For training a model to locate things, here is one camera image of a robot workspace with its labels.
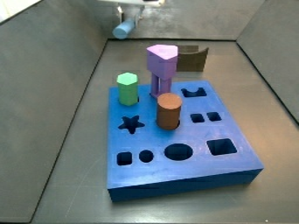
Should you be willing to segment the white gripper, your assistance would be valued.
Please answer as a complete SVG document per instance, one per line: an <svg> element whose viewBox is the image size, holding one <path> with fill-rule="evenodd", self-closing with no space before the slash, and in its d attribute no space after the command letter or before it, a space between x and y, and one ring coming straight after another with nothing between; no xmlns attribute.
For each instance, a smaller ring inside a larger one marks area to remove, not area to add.
<svg viewBox="0 0 299 224"><path fill-rule="evenodd" d="M143 5L139 8L139 12L135 14L135 28L139 25L139 21L143 19L145 6L160 7L164 5L164 2L165 2L165 0L98 0L98 1L119 3L119 4ZM124 21L124 11L120 5L116 7L116 13L119 18L119 23L121 24Z"/></svg>

